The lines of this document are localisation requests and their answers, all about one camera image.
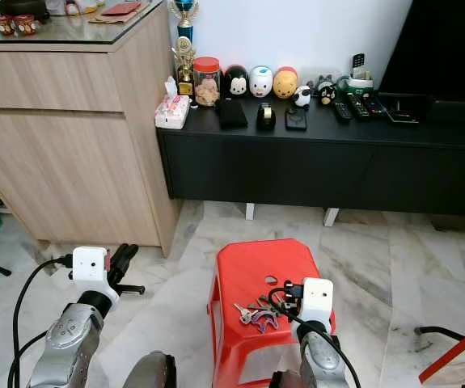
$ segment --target cabinet leg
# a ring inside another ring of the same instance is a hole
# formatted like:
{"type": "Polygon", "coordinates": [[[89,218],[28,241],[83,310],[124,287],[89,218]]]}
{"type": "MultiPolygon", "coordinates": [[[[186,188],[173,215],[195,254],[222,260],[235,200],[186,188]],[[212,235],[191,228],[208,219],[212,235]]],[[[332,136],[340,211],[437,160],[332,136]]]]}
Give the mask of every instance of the cabinet leg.
{"type": "Polygon", "coordinates": [[[338,208],[328,208],[325,215],[323,216],[323,225],[324,226],[333,226],[338,215],[338,208]]]}
{"type": "Polygon", "coordinates": [[[245,214],[245,220],[253,221],[255,206],[256,206],[256,204],[253,204],[252,202],[247,202],[247,212],[245,214]]]}

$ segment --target white wall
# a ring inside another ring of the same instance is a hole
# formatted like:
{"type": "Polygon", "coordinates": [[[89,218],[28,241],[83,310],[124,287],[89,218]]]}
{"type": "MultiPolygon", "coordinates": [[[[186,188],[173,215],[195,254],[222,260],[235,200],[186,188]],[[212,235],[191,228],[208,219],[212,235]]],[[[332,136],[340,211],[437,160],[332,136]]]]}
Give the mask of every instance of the white wall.
{"type": "MultiPolygon", "coordinates": [[[[197,56],[272,71],[291,65],[338,69],[365,53],[376,86],[412,0],[200,0],[194,20],[197,56]]],[[[170,17],[171,39],[178,19],[170,17]]]]}

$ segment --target black remote control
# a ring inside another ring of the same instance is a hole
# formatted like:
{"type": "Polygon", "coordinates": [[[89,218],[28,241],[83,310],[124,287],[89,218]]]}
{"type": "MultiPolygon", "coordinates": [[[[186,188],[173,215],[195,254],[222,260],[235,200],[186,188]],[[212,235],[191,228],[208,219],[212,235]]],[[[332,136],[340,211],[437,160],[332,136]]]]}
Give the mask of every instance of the black remote control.
{"type": "Polygon", "coordinates": [[[353,93],[348,93],[347,100],[349,101],[351,108],[354,110],[354,113],[359,120],[368,120],[370,118],[369,111],[367,108],[365,108],[363,103],[361,103],[360,99],[356,95],[353,93]]]}
{"type": "Polygon", "coordinates": [[[387,117],[387,110],[375,95],[369,95],[361,99],[372,117],[387,117]]]}
{"type": "Polygon", "coordinates": [[[338,99],[334,99],[332,102],[332,107],[335,110],[336,118],[339,122],[348,123],[349,120],[353,118],[353,115],[351,115],[351,111],[349,110],[349,107],[346,103],[338,99]]]}
{"type": "Polygon", "coordinates": [[[365,64],[365,54],[364,53],[359,53],[353,56],[353,69],[355,67],[360,67],[365,64]]]}

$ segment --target black tv cabinet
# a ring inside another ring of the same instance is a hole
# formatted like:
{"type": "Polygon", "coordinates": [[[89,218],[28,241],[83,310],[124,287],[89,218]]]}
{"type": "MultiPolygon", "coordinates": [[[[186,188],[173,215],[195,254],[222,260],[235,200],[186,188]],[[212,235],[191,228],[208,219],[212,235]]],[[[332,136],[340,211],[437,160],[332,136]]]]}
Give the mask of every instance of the black tv cabinet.
{"type": "Polygon", "coordinates": [[[465,214],[465,124],[341,124],[312,100],[307,131],[289,131],[289,100],[241,101],[245,128],[220,129],[198,108],[183,129],[157,129],[171,197],[465,214]],[[273,131],[256,129],[261,102],[277,115],[273,131]]]}

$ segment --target black pouch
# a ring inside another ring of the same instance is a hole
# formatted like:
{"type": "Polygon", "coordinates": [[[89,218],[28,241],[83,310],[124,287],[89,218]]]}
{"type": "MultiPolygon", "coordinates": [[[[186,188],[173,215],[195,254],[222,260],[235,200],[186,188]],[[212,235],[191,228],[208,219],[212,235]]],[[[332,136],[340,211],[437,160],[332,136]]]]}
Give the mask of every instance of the black pouch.
{"type": "Polygon", "coordinates": [[[248,125],[243,107],[237,99],[219,99],[215,104],[219,124],[222,128],[246,127],[248,125]]]}

